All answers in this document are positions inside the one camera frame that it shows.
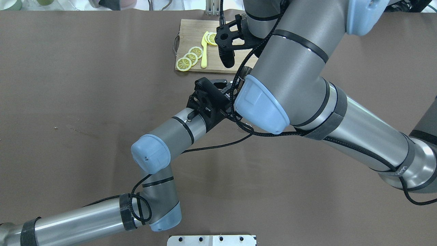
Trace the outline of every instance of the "lemon slice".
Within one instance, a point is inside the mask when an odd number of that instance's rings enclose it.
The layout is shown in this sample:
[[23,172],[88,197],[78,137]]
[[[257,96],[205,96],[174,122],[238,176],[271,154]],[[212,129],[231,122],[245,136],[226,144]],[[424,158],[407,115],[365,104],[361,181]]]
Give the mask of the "lemon slice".
[[191,68],[191,60],[186,57],[182,57],[176,62],[176,68],[179,71],[185,72]]
[[191,66],[192,66],[192,67],[194,67],[194,65],[196,65],[197,61],[199,60],[199,59],[197,58],[197,55],[194,54],[194,53],[192,53],[192,52],[188,52],[188,53],[186,53],[184,57],[186,57],[186,58],[188,58],[188,59],[191,60]]
[[201,47],[194,46],[190,49],[190,51],[188,51],[188,53],[194,53],[197,55],[197,59],[200,59],[202,57],[203,50]]
[[217,44],[215,43],[215,36],[217,35],[217,33],[215,32],[210,32],[206,37],[205,37],[205,41],[213,46],[216,46]]

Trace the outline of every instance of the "blue plastic cap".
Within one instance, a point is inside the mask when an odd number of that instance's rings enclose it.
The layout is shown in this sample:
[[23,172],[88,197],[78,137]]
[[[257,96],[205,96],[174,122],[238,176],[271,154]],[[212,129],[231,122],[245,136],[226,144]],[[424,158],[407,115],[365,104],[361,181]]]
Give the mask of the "blue plastic cap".
[[290,125],[287,113],[269,90],[254,76],[246,81],[235,100],[236,111],[265,131],[280,134]]
[[350,0],[346,32],[366,35],[381,17],[390,0]]
[[166,215],[156,222],[150,224],[150,228],[154,232],[165,231],[177,226],[182,220],[182,213],[180,211],[180,202]]
[[149,174],[155,174],[170,164],[170,150],[155,135],[146,134],[140,137],[132,145],[131,152],[136,163]]

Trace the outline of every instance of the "yellow knife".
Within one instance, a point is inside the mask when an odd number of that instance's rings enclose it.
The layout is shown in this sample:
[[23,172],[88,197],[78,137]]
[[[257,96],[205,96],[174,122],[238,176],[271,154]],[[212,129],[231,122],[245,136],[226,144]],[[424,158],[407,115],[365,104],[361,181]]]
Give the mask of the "yellow knife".
[[205,37],[206,37],[206,35],[208,35],[208,33],[209,33],[208,31],[205,32],[205,34],[202,37],[203,55],[202,55],[202,62],[200,63],[200,66],[202,68],[206,68],[206,65],[207,65],[207,61],[206,61],[206,56],[207,56],[207,54],[206,54],[206,47],[208,46],[208,44],[206,43]]

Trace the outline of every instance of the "table surface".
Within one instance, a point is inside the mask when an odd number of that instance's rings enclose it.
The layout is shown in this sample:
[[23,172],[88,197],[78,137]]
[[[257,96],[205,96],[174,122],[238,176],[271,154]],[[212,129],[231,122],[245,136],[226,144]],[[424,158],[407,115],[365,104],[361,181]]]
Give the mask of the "table surface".
[[[227,12],[228,19],[235,13]],[[0,223],[126,193],[130,146],[185,105],[202,73],[174,70],[182,18],[203,11],[0,12]],[[384,14],[345,36],[322,76],[409,133],[437,94],[437,15]],[[210,79],[226,74],[207,74]],[[225,121],[194,147],[245,134]],[[86,245],[164,246],[169,235],[253,234],[258,245],[435,245],[437,205],[301,137],[251,137],[178,157],[182,222]],[[412,195],[418,200],[437,194]]]

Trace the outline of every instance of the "robotic arm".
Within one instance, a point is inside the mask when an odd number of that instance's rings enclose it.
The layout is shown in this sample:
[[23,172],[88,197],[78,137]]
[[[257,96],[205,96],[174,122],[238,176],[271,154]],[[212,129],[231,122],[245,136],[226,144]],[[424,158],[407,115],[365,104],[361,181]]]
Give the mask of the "robotic arm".
[[[259,57],[255,67],[242,72],[242,64],[232,84],[197,80],[187,107],[133,144],[133,158],[146,177],[137,184],[143,191],[22,225],[1,224],[0,245],[75,245],[146,223],[153,231],[176,226],[182,217],[169,164],[225,118],[260,136],[281,136],[292,125],[294,135],[361,161],[407,198],[408,192],[437,192],[437,100],[406,136],[320,77],[344,34],[366,34],[391,3],[244,0],[246,15],[230,24],[222,19],[216,42],[225,66],[234,65],[233,50],[249,48]],[[238,37],[246,46],[232,46]],[[253,131],[241,118],[269,134]]]

